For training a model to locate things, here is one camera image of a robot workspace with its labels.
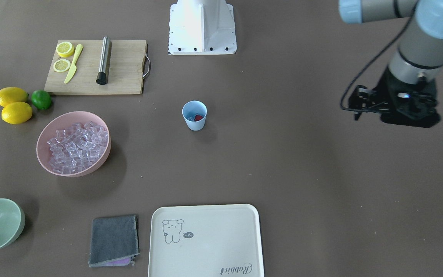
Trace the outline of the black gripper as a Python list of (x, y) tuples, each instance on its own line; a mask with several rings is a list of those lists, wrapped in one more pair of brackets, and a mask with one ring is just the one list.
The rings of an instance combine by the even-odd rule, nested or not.
[(377, 92), (387, 102), (388, 112), (380, 116), (386, 124), (431, 128), (441, 121), (436, 107), (436, 80), (419, 77), (415, 84), (397, 79), (387, 68), (377, 84)]

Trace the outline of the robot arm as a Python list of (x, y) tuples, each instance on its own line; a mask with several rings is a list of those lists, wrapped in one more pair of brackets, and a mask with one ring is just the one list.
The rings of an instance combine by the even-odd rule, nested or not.
[(360, 71), (343, 93), (340, 108), (353, 112), (355, 120), (363, 113), (378, 113), (387, 124), (436, 125), (441, 119), (435, 78), (443, 67), (443, 0), (340, 0), (339, 13), (345, 23), (408, 18), (380, 51), (399, 42), (377, 85), (357, 85), (348, 94)]

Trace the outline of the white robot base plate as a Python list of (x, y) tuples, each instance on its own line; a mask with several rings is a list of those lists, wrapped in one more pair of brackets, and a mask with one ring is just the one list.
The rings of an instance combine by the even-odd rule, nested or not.
[(170, 6), (168, 54), (236, 52), (234, 10), (225, 0), (178, 0)]

